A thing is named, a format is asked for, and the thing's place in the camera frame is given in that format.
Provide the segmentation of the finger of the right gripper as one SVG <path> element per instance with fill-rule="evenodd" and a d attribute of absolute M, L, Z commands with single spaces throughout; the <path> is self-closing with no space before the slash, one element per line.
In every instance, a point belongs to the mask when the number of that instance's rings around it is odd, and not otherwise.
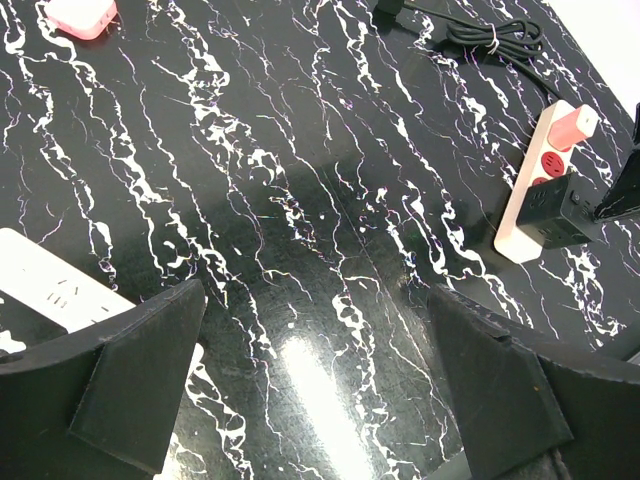
<path fill-rule="evenodd" d="M 594 213 L 596 223 L 638 219 L 640 211 L 640 105 L 636 106 L 632 149 L 620 174 Z"/>

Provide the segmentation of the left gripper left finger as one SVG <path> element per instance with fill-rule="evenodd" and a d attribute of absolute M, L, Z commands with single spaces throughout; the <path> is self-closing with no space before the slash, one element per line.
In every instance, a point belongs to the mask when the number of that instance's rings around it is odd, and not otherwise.
<path fill-rule="evenodd" d="M 161 473 L 205 312 L 198 280 L 1 358 L 4 479 Z"/>

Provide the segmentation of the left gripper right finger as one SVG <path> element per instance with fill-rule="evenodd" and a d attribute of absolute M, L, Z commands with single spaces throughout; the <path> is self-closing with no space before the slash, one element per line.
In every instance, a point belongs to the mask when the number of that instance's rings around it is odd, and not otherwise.
<path fill-rule="evenodd" d="M 638 478 L 638 324 L 591 351 L 446 287 L 427 310 L 466 461 L 445 478 Z"/>

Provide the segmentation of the black cube socket adapter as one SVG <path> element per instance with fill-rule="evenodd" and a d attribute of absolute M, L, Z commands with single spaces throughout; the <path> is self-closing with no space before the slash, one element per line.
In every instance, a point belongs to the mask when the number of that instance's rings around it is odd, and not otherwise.
<path fill-rule="evenodd" d="M 576 173 L 528 188 L 516 225 L 546 250 L 598 242 L 597 191 Z"/>

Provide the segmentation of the orange pink charger plug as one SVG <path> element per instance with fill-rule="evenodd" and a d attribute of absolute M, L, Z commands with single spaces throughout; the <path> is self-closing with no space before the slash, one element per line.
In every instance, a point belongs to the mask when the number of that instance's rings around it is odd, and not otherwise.
<path fill-rule="evenodd" d="M 569 151 L 591 138 L 598 123 L 597 112 L 589 105 L 582 105 L 551 124 L 547 141 L 558 151 Z"/>

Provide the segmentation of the pink cube socket adapter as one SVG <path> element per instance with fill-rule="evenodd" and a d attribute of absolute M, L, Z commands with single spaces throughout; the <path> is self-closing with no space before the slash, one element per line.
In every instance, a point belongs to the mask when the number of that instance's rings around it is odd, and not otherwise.
<path fill-rule="evenodd" d="M 64 33 L 80 40 L 96 39 L 118 14 L 115 0 L 51 0 L 47 19 Z"/>

